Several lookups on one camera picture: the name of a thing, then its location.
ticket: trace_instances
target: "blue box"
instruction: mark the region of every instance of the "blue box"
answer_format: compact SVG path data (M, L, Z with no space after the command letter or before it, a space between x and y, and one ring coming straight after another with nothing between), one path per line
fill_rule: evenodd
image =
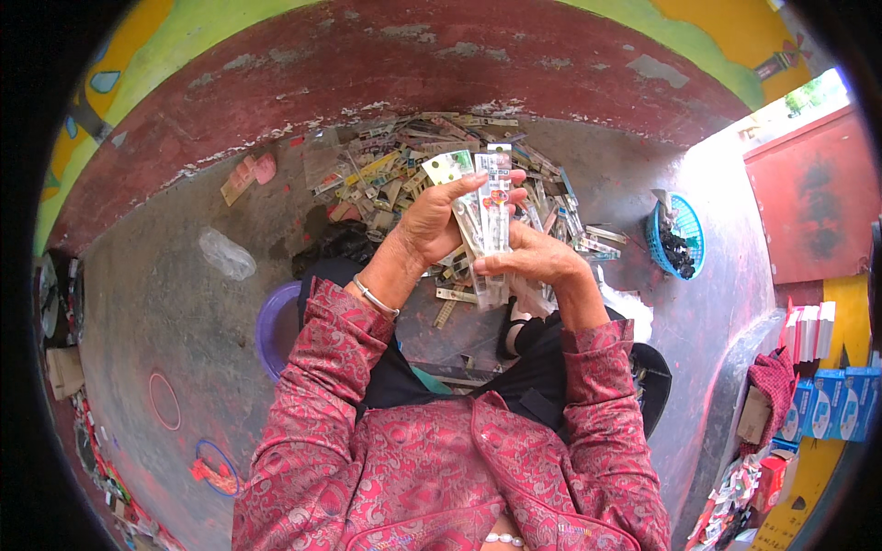
M863 442L876 413L880 368L846 368L840 416L840 438Z
M787 417L784 418L784 426L775 433L775 438L795 442L797 446L799 445L806 425L810 424L806 420L810 416L809 404L811 403L811 394L814 391L815 385L811 379L799 380L799 383L796 384L796 392L793 394L793 401L790 402L790 409L787 411Z
M797 454L799 453L799 442L788 442L787 440L781 440L780 438L772 438L772 443L769 445L769 453L775 450L785 450Z
M809 416L803 434L815 438L829 438L833 421L842 409L840 394L845 388L845 369L819 369L815 373L815 391L809 400Z

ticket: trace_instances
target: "red box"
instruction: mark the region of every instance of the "red box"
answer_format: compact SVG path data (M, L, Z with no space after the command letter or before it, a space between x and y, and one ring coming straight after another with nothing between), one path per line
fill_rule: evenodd
M767 513L781 500L787 499L784 495L785 486L789 493L789 486L793 483L795 468L790 469L788 477L788 467L793 464L794 454L786 450L774 450L769 457L759 462L759 486L753 494L751 505L760 514Z

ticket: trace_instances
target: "paisley pattern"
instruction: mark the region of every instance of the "paisley pattern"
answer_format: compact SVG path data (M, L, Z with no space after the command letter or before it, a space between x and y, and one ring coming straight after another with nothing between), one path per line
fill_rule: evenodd
M276 386L233 549L480 549L507 508L531 549L667 549L668 513L633 397L631 322L563 331L570 446L477 399L368 410L392 324L316 279Z

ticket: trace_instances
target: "red rubber band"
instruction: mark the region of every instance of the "red rubber band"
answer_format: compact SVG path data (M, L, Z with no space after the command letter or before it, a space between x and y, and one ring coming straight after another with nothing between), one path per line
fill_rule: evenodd
M163 383L168 387L168 391L171 392L171 397L175 399L175 408L177 408L177 424L172 427L168 425L160 415L159 410L156 409L156 400L153 399L153 378L158 377ZM159 373L154 373L150 375L150 381L147 383L147 386L150 387L150 404L153 406L153 412L156 413L156 418L160 420L162 426L167 428L168 430L178 430L181 427L181 406L177 403L177 396L175 395L175 389L171 388L171 385L168 384L166 378Z

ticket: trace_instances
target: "sleeve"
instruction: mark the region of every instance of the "sleeve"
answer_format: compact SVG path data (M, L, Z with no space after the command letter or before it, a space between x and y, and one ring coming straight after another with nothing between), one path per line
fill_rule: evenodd
M303 330L281 373L250 479L236 498L233 549L333 548L361 467L349 443L354 403L392 323L314 279Z
M574 494L582 514L625 530L644 551L669 549L668 512L634 398L632 335L631 320L561 333Z

